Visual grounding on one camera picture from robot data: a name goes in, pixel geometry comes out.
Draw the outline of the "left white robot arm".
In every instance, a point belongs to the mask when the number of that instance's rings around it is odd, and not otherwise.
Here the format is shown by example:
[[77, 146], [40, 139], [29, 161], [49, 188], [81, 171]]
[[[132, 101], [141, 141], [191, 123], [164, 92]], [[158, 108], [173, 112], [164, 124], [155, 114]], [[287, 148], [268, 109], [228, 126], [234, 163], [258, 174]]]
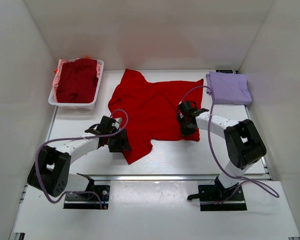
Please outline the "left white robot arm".
[[82, 173], [70, 173], [70, 166], [90, 152], [108, 146], [111, 153], [130, 151], [127, 121], [103, 116], [79, 137], [53, 139], [43, 143], [36, 152], [27, 184], [42, 191], [55, 203], [56, 197], [67, 193], [89, 199], [95, 194], [94, 180]]

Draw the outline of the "bright red t shirt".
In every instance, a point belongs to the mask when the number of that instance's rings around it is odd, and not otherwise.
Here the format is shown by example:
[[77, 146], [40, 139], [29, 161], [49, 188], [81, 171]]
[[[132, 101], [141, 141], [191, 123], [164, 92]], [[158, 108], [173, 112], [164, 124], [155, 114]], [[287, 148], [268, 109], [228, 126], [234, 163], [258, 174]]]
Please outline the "bright red t shirt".
[[115, 118], [123, 118], [130, 151], [123, 155], [132, 164], [149, 154], [152, 140], [184, 139], [177, 121], [177, 108], [182, 99], [201, 107], [204, 80], [160, 81], [151, 83], [136, 70], [126, 69], [115, 88], [108, 109]]

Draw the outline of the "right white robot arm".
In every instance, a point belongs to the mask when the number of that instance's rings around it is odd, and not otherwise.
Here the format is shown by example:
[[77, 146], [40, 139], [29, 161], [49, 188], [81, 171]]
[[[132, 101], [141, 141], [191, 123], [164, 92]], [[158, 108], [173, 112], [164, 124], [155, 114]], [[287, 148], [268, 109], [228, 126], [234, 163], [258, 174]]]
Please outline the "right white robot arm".
[[207, 193], [189, 195], [188, 201], [204, 197], [212, 197], [210, 200], [212, 204], [227, 201], [239, 189], [239, 183], [247, 180], [246, 171], [267, 153], [258, 130], [249, 119], [231, 120], [212, 114], [208, 109], [198, 109], [193, 101], [185, 101], [178, 105], [177, 121], [184, 137], [194, 135], [197, 130], [206, 130], [208, 144], [214, 158], [216, 154], [213, 150], [211, 134], [223, 138], [229, 158], [226, 167], [221, 167], [219, 161], [215, 160], [221, 169], [221, 174], [215, 178], [212, 189]]

